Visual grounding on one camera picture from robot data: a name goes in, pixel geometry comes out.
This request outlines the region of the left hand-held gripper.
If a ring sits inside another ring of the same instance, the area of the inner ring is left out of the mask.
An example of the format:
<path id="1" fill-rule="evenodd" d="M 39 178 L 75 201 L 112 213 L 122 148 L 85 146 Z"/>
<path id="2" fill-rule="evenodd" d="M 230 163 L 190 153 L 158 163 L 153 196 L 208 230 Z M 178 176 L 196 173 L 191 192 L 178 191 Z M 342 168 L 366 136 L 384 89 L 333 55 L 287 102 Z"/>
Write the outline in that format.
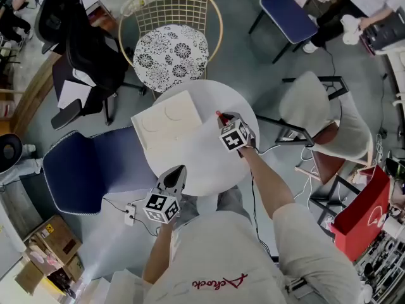
<path id="1" fill-rule="evenodd" d="M 180 212 L 179 201 L 186 179 L 187 169 L 185 165 L 174 166 L 160 175 L 157 188 L 162 191 L 151 190 L 148 192 L 146 204 L 143 207 L 149 220 L 169 224 L 178 215 Z"/>

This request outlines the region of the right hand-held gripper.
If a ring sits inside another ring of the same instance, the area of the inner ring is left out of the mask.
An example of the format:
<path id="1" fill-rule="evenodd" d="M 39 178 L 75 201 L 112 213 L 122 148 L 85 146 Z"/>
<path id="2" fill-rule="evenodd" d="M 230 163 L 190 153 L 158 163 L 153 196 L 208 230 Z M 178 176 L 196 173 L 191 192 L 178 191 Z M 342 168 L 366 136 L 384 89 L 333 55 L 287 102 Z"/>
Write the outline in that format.
<path id="1" fill-rule="evenodd" d="M 253 131 L 236 112 L 222 113 L 222 119 L 217 118 L 220 129 L 219 139 L 227 151 L 237 151 L 240 148 L 252 148 Z"/>

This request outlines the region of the person's right forearm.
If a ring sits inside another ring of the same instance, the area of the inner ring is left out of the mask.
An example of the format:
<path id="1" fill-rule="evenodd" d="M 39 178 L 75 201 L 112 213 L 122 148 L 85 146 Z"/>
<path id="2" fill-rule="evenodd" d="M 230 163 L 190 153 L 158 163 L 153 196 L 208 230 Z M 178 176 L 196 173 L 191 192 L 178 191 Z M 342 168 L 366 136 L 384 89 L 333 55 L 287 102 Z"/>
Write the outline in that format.
<path id="1" fill-rule="evenodd" d="M 281 176 L 256 153 L 255 149 L 243 147 L 239 152 L 249 164 L 263 206 L 269 218 L 273 219 L 279 208 L 294 203 L 291 190 Z"/>

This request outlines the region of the round white table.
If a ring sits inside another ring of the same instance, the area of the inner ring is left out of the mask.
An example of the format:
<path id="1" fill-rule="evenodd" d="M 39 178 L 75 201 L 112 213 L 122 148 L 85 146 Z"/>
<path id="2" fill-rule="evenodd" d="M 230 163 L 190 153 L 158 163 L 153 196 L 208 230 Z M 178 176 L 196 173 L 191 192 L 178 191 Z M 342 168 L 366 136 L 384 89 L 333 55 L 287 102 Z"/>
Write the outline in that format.
<path id="1" fill-rule="evenodd" d="M 146 160 L 156 175 L 176 165 L 185 165 L 187 179 L 184 193 L 191 196 L 212 196 L 240 183 L 249 173 L 245 159 L 229 152 L 219 139 L 216 112 L 237 112 L 259 140 L 256 116 L 247 100 L 231 87 L 214 80 L 193 80 L 182 83 L 157 98 L 156 104 L 188 91 L 202 125 L 185 137 L 145 152 Z"/>

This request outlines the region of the white power strip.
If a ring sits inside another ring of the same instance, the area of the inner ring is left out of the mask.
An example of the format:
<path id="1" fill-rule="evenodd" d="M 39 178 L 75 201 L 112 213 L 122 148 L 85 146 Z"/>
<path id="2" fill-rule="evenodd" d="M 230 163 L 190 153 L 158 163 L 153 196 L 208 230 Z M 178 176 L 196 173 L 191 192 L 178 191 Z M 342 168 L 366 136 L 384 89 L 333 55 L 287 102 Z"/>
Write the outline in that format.
<path id="1" fill-rule="evenodd" d="M 133 226 L 135 222 L 136 206 L 134 204 L 127 204 L 125 207 L 124 223 L 127 226 Z"/>

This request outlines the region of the cream flat box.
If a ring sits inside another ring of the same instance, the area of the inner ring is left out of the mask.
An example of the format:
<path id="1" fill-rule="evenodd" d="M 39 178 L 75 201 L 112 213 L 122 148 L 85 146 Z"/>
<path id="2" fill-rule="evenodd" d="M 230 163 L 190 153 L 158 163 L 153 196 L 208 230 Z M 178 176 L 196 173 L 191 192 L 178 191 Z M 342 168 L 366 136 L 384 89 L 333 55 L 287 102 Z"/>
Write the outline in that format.
<path id="1" fill-rule="evenodd" d="M 131 118 L 145 150 L 176 141 L 202 125 L 201 117 L 188 91 L 182 91 Z"/>

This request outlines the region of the blue padded chair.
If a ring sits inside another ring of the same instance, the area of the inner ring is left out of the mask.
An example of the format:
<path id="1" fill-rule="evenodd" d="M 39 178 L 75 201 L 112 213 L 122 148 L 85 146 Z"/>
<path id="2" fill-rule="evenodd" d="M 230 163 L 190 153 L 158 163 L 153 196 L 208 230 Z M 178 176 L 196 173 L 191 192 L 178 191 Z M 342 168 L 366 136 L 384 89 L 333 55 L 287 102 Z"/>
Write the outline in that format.
<path id="1" fill-rule="evenodd" d="M 56 208 L 72 215 L 97 215 L 106 194 L 157 182 L 133 127 L 90 137 L 71 131 L 44 155 L 42 168 Z"/>
<path id="2" fill-rule="evenodd" d="M 251 34 L 264 15 L 267 15 L 287 39 L 286 45 L 272 61 L 275 64 L 291 47 L 298 49 L 317 33 L 317 26 L 295 0 L 259 0 L 261 11 L 251 28 Z"/>

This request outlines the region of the floral seat cushion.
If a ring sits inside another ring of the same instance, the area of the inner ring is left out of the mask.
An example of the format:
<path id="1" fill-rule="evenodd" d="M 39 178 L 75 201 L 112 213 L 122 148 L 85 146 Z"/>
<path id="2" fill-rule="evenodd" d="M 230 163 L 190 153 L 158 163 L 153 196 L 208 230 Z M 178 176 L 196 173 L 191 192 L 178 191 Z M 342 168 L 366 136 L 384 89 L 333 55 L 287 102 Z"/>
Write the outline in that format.
<path id="1" fill-rule="evenodd" d="M 139 39 L 133 57 L 141 82 L 163 93 L 175 85 L 197 80 L 209 60 L 205 35 L 186 25 L 164 25 Z"/>

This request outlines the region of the person's white shirt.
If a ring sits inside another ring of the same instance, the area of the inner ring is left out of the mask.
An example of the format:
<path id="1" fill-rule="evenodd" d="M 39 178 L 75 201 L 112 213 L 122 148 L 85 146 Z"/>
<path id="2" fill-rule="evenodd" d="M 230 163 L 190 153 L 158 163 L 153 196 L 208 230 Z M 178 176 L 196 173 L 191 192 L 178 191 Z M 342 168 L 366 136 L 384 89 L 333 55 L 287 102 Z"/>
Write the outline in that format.
<path id="1" fill-rule="evenodd" d="M 168 269 L 154 283 L 112 281 L 105 304 L 357 304 L 353 264 L 297 203 L 273 215 L 279 262 L 250 221 L 224 211 L 181 226 Z"/>

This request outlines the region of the brown cardboard box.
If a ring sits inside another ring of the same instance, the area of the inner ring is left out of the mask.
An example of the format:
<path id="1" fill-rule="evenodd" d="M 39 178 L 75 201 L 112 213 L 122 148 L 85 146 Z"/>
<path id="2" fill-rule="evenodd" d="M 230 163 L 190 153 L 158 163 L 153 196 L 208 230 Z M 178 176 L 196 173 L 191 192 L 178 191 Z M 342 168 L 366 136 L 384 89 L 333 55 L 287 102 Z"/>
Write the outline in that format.
<path id="1" fill-rule="evenodd" d="M 60 215 L 53 215 L 28 235 L 25 245 L 40 256 L 52 254 L 61 265 L 66 265 L 82 242 Z"/>

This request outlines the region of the white paper sheet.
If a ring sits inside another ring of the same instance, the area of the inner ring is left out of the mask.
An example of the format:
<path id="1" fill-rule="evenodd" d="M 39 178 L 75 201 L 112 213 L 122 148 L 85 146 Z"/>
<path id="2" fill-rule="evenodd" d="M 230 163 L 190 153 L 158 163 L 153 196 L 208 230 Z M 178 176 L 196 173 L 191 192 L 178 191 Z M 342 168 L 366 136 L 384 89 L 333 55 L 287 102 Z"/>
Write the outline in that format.
<path id="1" fill-rule="evenodd" d="M 82 107 L 84 107 L 91 89 L 92 87 L 89 85 L 79 84 L 69 80 L 64 81 L 58 100 L 58 108 L 65 109 L 76 99 L 79 99 Z"/>

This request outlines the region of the white bottle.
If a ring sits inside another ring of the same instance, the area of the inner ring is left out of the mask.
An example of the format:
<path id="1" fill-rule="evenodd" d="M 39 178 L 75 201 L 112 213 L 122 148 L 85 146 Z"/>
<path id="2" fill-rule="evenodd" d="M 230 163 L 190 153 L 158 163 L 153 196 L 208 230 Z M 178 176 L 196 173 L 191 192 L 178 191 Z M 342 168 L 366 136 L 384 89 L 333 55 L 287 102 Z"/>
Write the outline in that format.
<path id="1" fill-rule="evenodd" d="M 74 68 L 72 70 L 72 74 L 77 80 L 83 82 L 84 84 L 87 84 L 88 86 L 91 87 L 96 86 L 96 83 L 85 72 Z"/>

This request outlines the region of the black office chair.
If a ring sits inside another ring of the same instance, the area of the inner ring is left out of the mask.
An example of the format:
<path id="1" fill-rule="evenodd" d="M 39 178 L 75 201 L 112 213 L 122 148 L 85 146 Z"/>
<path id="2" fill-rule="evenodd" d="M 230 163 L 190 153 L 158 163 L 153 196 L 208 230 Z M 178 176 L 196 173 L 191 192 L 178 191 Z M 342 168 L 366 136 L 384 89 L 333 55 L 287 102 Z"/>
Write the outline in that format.
<path id="1" fill-rule="evenodd" d="M 82 0 L 43 0 L 35 19 L 35 34 L 44 43 L 43 50 L 55 47 L 59 60 L 53 65 L 53 85 L 59 100 L 64 81 L 79 84 L 72 70 L 85 72 L 95 83 L 86 104 L 76 99 L 51 119 L 53 129 L 60 130 L 78 117 L 103 112 L 107 125 L 112 123 L 108 99 L 120 87 L 137 89 L 145 95 L 144 85 L 125 82 L 128 63 L 118 40 L 101 27 L 90 24 Z"/>

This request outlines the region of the small cardboard box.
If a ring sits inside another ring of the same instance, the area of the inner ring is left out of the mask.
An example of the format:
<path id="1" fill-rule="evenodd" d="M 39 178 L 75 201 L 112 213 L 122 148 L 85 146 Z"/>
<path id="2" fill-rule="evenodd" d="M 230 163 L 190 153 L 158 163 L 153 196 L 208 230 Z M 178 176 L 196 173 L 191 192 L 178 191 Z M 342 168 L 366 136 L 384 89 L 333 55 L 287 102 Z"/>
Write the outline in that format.
<path id="1" fill-rule="evenodd" d="M 16 275 L 15 281 L 27 294 L 33 296 L 43 277 L 42 271 L 29 261 Z"/>

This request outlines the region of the black equipment case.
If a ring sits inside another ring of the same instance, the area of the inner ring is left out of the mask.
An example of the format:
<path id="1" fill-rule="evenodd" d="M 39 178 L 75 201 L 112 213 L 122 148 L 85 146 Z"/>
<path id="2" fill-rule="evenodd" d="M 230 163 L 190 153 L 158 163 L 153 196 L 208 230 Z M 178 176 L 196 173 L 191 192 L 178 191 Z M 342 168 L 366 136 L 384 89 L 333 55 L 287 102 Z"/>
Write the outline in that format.
<path id="1" fill-rule="evenodd" d="M 384 20 L 366 28 L 360 38 L 373 55 L 405 49 L 405 11 L 399 8 Z"/>

